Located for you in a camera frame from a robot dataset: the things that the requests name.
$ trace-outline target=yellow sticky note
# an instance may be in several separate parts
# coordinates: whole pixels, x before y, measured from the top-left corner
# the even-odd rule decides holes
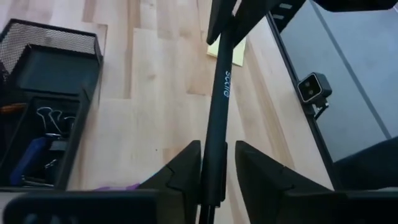
[[[213,57],[217,57],[218,55],[218,44],[220,43],[220,37],[218,36],[217,40],[207,47],[207,54]],[[244,56],[244,48],[246,47],[246,38],[244,38],[234,49],[234,54],[232,58],[232,63],[235,65],[243,66],[243,56]]]

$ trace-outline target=webcam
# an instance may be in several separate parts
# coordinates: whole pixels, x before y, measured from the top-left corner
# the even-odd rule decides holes
[[[327,97],[332,90],[326,76],[321,73],[312,72],[297,84],[300,101],[305,105],[315,105],[318,113],[315,119],[329,107]]]

